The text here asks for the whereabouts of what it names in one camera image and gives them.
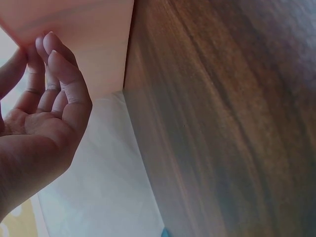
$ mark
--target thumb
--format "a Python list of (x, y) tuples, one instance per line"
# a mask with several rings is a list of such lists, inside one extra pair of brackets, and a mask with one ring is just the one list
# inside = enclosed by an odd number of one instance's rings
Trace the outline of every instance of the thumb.
[(10, 60), (0, 68), (0, 100), (12, 90), (22, 78), (27, 64), (24, 50), (18, 49)]

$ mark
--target wood grain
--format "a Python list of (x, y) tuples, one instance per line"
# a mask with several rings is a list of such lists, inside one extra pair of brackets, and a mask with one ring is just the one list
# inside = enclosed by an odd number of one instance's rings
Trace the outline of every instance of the wood grain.
[(175, 237), (316, 236), (316, 3), (135, 3), (125, 99)]

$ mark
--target palm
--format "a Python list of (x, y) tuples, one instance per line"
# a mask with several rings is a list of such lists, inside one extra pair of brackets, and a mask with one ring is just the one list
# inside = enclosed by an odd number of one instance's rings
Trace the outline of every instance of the palm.
[(0, 117), (0, 211), (4, 213), (70, 166), (92, 108), (73, 54), (52, 33), (29, 48), (28, 62), (19, 51), (0, 69), (0, 96), (19, 81), (26, 63), (28, 88), (7, 117)]

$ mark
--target finger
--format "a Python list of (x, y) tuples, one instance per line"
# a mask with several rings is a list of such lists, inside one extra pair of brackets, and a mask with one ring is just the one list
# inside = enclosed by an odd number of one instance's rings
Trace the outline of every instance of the finger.
[(82, 137), (86, 129), (92, 102), (80, 70), (53, 50), (48, 58), (51, 72), (64, 85), (68, 99), (62, 119)]
[(36, 111), (40, 98), (45, 91), (45, 66), (34, 44), (28, 47), (27, 55), (28, 85), (16, 103), (15, 108), (32, 114)]
[(54, 102), (53, 108), (51, 110), (52, 113), (54, 113), (56, 117), (61, 119), (63, 116), (64, 108), (66, 107), (67, 104), (68, 104), (68, 99), (67, 99), (66, 93), (64, 91), (59, 92)]
[(46, 67), (47, 89), (39, 101), (38, 112), (51, 112), (55, 99), (61, 91), (58, 78)]
[(0, 68), (0, 100), (20, 81), (26, 64), (26, 53), (24, 50), (18, 49), (12, 58)]
[(46, 50), (44, 48), (44, 44), (43, 44), (44, 37), (45, 37), (44, 34), (37, 37), (35, 40), (35, 46), (36, 46), (36, 49), (38, 51), (38, 54), (41, 56), (41, 58), (45, 62), (45, 64), (47, 64), (49, 55), (46, 53)]
[(51, 54), (52, 50), (59, 52), (68, 62), (78, 67), (74, 54), (68, 49), (60, 39), (53, 33), (49, 32), (43, 39), (43, 46), (48, 55)]

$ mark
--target pink sheet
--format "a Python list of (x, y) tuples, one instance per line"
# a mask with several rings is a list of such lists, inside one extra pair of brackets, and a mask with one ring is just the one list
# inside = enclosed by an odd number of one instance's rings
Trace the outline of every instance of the pink sheet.
[(97, 98), (122, 89), (132, 7), (133, 0), (2, 0), (0, 25), (20, 46), (53, 31)]

